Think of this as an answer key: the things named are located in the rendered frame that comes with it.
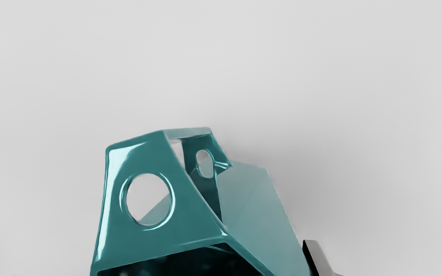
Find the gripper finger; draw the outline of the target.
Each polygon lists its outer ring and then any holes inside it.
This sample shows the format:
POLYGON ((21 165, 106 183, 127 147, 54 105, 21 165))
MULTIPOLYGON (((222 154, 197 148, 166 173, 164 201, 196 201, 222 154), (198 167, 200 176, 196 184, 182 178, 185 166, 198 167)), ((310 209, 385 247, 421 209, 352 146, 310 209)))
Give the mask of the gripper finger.
POLYGON ((344 276, 332 269, 323 248, 316 240, 303 240, 302 251, 312 276, 344 276))

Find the teal faceted mug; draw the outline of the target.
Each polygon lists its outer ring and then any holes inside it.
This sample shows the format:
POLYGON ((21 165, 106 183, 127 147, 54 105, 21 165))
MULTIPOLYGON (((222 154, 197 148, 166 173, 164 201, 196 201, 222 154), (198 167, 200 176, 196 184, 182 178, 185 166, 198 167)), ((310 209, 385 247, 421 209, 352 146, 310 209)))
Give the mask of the teal faceted mug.
POLYGON ((212 131, 159 130, 106 148, 90 276, 317 276, 265 168, 230 161, 212 131), (168 195, 142 219, 126 196, 153 175, 168 195))

